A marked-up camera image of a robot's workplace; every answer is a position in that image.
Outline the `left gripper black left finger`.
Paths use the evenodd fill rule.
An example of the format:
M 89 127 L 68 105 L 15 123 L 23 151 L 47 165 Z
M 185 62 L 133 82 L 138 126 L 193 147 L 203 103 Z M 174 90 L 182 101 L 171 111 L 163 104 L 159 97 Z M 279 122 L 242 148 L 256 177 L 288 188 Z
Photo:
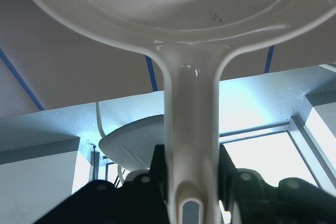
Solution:
M 106 180 L 87 183 L 37 223 L 169 223 L 164 145 L 156 145 L 150 169 L 116 188 Z

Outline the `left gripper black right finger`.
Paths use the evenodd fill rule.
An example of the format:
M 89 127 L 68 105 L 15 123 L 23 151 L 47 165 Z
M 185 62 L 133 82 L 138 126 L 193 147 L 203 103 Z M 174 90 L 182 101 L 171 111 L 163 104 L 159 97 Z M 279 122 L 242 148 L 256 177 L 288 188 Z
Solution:
M 236 168 L 219 147 L 218 197 L 231 223 L 335 223 L 335 197 L 295 177 L 274 187 L 252 169 Z

